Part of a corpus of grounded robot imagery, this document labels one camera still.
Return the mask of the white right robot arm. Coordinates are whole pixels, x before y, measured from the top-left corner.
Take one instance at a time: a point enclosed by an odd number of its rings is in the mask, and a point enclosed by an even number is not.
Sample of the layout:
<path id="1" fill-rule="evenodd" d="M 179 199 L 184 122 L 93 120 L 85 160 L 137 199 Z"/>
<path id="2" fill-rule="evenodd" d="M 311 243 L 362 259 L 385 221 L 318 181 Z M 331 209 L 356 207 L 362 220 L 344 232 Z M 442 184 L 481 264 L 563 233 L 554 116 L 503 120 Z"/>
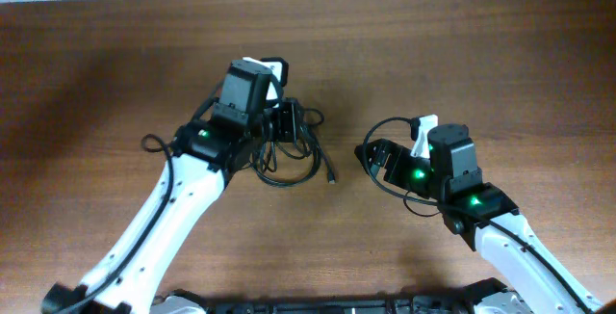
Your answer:
<path id="1" fill-rule="evenodd" d="M 518 205 L 482 178 L 475 144 L 464 132 L 429 133 L 416 144 L 427 153 L 389 140 L 364 140 L 360 164 L 383 192 L 404 202 L 433 206 L 448 230 L 497 269 L 517 295 L 517 310 L 533 313 L 611 313 L 538 239 Z"/>

